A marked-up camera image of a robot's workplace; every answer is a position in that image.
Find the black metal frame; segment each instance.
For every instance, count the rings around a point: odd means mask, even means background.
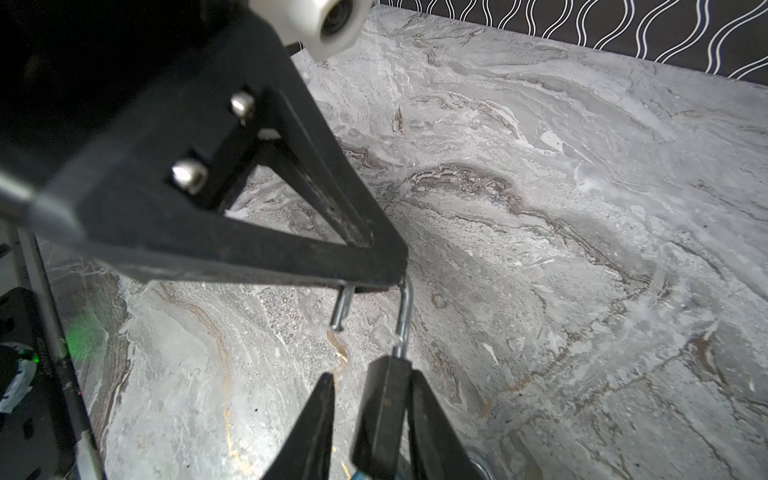
[[[138,93],[91,130],[77,108],[52,115],[50,125],[40,109],[34,121],[18,110],[0,115],[0,210],[138,280],[384,290],[402,277],[405,242],[349,165],[266,22],[238,12],[203,46],[141,82],[124,79],[117,90],[139,83]],[[230,96],[243,89],[257,101],[245,125],[229,109]],[[78,128],[74,147],[62,134],[68,127]],[[55,130],[52,139],[46,128]],[[264,128],[280,139],[260,140]],[[174,163],[189,156],[209,171],[192,196],[169,181]],[[36,158],[47,158],[51,170],[19,167]],[[257,164],[273,168],[347,245],[224,217]]]

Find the gray marble surface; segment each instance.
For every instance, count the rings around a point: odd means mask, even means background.
[[[768,478],[768,89],[376,7],[296,66],[411,248],[410,358],[499,478]],[[230,215],[328,237],[258,170]],[[396,291],[139,284],[44,245],[111,478],[259,478]]]

